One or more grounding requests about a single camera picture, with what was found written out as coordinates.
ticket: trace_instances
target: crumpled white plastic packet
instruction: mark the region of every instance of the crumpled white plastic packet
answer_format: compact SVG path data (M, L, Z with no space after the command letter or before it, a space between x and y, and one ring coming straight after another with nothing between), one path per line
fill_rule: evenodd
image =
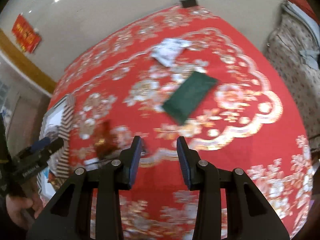
M166 67L172 67L176 57L191 44L191 41L167 38L153 48L151 57Z

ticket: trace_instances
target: floral tablecloth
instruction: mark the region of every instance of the floral tablecloth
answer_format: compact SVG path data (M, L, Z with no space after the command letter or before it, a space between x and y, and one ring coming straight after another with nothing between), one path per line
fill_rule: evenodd
M169 37L192 45L166 68L150 52ZM219 83L178 126L161 105L193 71ZM291 236L306 221L312 169L295 103L263 55L206 9L174 6L103 39L65 70L51 106L67 93L76 99L69 142L72 170L96 156L92 133L105 120L119 148L129 147L134 135L145 141L147 155L140 160L136 183L120 193L127 238L192 238L198 192L187 191L183 183L178 136L216 167L244 169ZM223 192L222 207L221 236L226 237Z

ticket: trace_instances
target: red cloth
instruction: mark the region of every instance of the red cloth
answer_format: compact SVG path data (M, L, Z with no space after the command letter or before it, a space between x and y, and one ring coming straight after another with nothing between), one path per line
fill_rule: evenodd
M150 57L164 38L192 41L165 68ZM160 106L192 71L219 84L184 126ZM95 157L94 127L110 120L120 148L134 135L145 140L136 183L121 192L128 237L191 239L197 192L183 183L175 140L216 167L247 172L294 235L304 224L312 188L306 133L286 86L263 55L235 28L203 8L175 6L136 21L79 56L58 83L50 106L66 93L76 98L70 165ZM222 192L222 236L227 215Z
M291 3L294 3L301 10L303 10L306 14L308 14L312 19L314 19L318 24L320 21L316 14L313 12L311 6L308 4L307 0L288 0Z

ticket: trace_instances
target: table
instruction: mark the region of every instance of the table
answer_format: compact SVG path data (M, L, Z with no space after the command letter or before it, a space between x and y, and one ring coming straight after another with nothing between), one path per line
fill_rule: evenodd
M164 38L192 41L171 68L150 57ZM161 109L199 71L219 80L183 126ZM127 25L80 55L66 70L50 106L76 99L69 163L95 157L94 127L110 120L119 147L140 135L148 154L136 183L121 192L124 234L132 239L191 239L198 193L183 183L176 139L216 167L244 169L294 236L306 221L312 167L306 132L286 86L263 55L205 8L179 5ZM222 232L227 211L222 194Z

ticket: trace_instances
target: yellow wooden strip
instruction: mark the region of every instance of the yellow wooden strip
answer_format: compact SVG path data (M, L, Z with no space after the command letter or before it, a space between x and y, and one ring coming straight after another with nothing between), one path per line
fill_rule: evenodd
M31 62L23 53L9 40L9 38L0 29L0 49L11 62L20 69L26 76L37 83L50 94L53 93L56 83L45 73L43 73L35 64Z

